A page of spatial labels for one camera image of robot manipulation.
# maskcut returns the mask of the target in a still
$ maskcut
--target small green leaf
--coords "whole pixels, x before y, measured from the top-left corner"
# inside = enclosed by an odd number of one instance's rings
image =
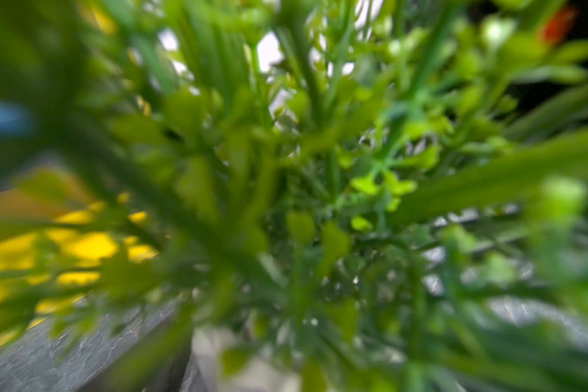
[[[324,224],[321,234],[323,257],[316,274],[318,277],[327,276],[333,265],[351,251],[351,239],[348,234],[340,230],[334,221]]]
[[[440,150],[439,145],[432,144],[418,155],[401,159],[398,161],[398,166],[402,168],[415,167],[421,170],[429,170],[438,164]]]
[[[517,83],[536,83],[549,80],[560,84],[575,84],[588,79],[588,70],[577,65],[548,65],[518,74]]]
[[[307,108],[309,107],[309,97],[307,97],[304,91],[299,91],[288,100],[288,107],[290,107],[299,119],[305,117]]]
[[[412,193],[418,187],[418,184],[413,180],[399,181],[398,178],[390,170],[383,172],[384,184],[390,189],[394,196],[402,196],[403,194]]]
[[[400,204],[400,198],[392,198],[392,200],[390,200],[390,202],[387,204],[387,206],[385,206],[385,210],[389,213],[392,213],[394,211],[396,211],[396,209],[399,207]]]
[[[196,143],[205,119],[204,98],[187,90],[178,91],[164,101],[164,114],[170,125]]]
[[[365,177],[356,177],[351,180],[351,186],[358,191],[366,193],[368,196],[374,196],[381,189],[374,182],[374,175],[370,173]]]
[[[60,203],[68,198],[64,181],[49,169],[38,170],[30,177],[16,180],[16,184],[23,193],[35,199]]]
[[[549,61],[553,64],[581,63],[588,59],[588,40],[564,43],[556,49]]]
[[[345,151],[342,148],[337,149],[337,162],[343,169],[350,169],[353,167],[353,163],[355,162],[355,158],[353,155]]]
[[[352,342],[357,332],[357,321],[359,311],[354,300],[347,300],[330,309],[330,316],[333,322],[342,331],[342,337],[347,343]]]
[[[133,113],[116,118],[113,135],[129,143],[167,144],[161,125],[142,114]]]
[[[351,226],[357,231],[372,230],[372,224],[363,216],[357,215],[351,219]]]
[[[198,215],[210,223],[216,223],[220,211],[214,198],[214,184],[211,166],[203,156],[186,160],[186,169],[176,182],[175,190],[196,209]]]
[[[504,95],[498,101],[497,110],[499,113],[505,114],[516,109],[516,106],[518,106],[518,99],[512,97],[511,95]]]
[[[551,177],[544,182],[539,193],[539,201],[532,210],[533,217],[569,227],[586,205],[588,187],[576,179]]]
[[[248,348],[235,347],[222,353],[222,375],[231,377],[240,372],[251,358],[252,351]]]
[[[309,244],[314,239],[314,219],[308,213],[289,211],[286,221],[290,236],[299,245]]]
[[[442,230],[442,242],[452,244],[460,253],[469,253],[477,244],[475,237],[461,224],[452,224]]]
[[[484,266],[485,278],[489,282],[500,286],[506,286],[516,280],[516,270],[510,261],[498,252],[486,255]]]
[[[415,140],[423,137],[432,130],[429,121],[408,121],[403,128],[402,138],[404,140]]]
[[[327,380],[320,365],[308,363],[301,372],[301,392],[324,392],[327,390]]]
[[[477,75],[483,67],[483,59],[475,49],[459,52],[456,63],[457,70],[464,79]]]
[[[484,85],[473,84],[460,92],[460,101],[458,102],[457,113],[460,117],[473,112],[482,102]]]

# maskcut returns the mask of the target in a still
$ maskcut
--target marble surface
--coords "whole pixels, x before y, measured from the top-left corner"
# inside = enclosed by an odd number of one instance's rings
[[[0,351],[0,392],[74,391],[170,311],[171,307],[154,312],[145,325],[136,322],[115,337],[110,336],[110,319],[103,318],[101,327],[81,340],[65,357],[70,336],[50,339],[51,323],[43,322]],[[188,364],[182,391],[207,392],[194,358]]]

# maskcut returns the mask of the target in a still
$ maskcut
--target yellow object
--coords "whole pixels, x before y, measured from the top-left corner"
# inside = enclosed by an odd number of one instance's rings
[[[70,184],[76,184],[73,178],[68,177]],[[18,216],[28,218],[55,219],[61,223],[86,223],[91,221],[91,210],[96,209],[94,205],[90,210],[64,213],[63,208],[56,206],[42,206],[39,203],[27,199],[17,189],[10,189],[0,193],[0,216]],[[133,222],[140,222],[145,219],[145,213],[136,213],[129,217]],[[80,267],[92,267],[100,263],[100,259],[109,257],[117,251],[117,244],[106,233],[85,233],[81,234],[75,230],[56,228],[45,230],[61,248],[62,254],[78,257]],[[37,239],[36,233],[26,233],[16,237],[0,241],[0,271],[5,270],[27,270],[34,266],[35,252],[37,251],[34,242]],[[137,243],[136,238],[126,239],[129,257],[141,261],[155,255],[155,251],[146,245]],[[37,284],[45,281],[47,276],[27,277],[30,284]],[[99,278],[98,272],[70,272],[63,273],[57,278],[60,284],[86,284]],[[0,282],[0,302],[9,295],[8,281]],[[42,301],[36,309],[39,313],[51,313],[66,305],[66,301],[72,304],[82,296],[75,296],[68,300]],[[44,319],[35,319],[29,325],[33,327]],[[0,336],[0,346],[7,343],[16,336],[15,331],[6,331]]]

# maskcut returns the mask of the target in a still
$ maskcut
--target houseplant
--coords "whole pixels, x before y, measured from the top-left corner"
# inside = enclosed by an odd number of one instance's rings
[[[462,0],[0,5],[0,101],[29,114],[0,133],[0,177],[51,150],[102,201],[83,223],[0,222],[39,232],[32,267],[0,271],[0,333],[42,301],[86,295],[44,315],[76,338],[175,301],[120,366],[126,388],[218,325],[244,336],[226,374],[262,355],[304,391],[588,390],[588,351],[561,326],[491,309],[588,322],[588,41],[544,39],[562,3],[499,0],[479,26]],[[268,32],[283,61],[262,70]],[[515,114],[508,86],[545,79],[573,86]],[[70,202],[51,172],[21,186]],[[83,265],[50,228],[106,231],[117,251]],[[133,262],[134,243],[157,254]],[[443,262],[423,255],[438,247]],[[94,279],[61,279],[78,272]]]

